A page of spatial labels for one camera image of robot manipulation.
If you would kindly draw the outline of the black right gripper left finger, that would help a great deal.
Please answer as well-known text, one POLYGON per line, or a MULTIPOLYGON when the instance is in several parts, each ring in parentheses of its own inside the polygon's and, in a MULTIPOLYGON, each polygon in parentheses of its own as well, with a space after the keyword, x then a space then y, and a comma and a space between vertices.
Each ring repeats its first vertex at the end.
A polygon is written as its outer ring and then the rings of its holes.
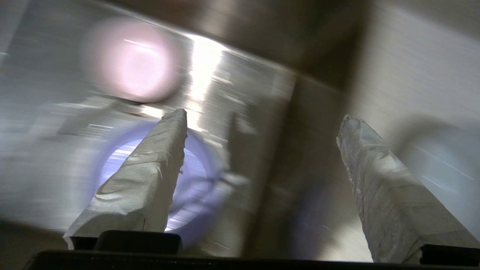
POLYGON ((187 112, 166 113, 94 194, 63 238, 97 238, 111 230, 163 232, 185 159, 187 112))

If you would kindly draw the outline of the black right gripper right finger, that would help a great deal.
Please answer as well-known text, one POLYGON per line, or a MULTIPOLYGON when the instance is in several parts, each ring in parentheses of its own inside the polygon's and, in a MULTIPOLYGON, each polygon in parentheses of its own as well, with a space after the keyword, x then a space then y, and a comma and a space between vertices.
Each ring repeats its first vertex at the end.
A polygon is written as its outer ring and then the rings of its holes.
POLYGON ((479 241, 361 118, 336 139, 375 263, 479 263, 479 241))

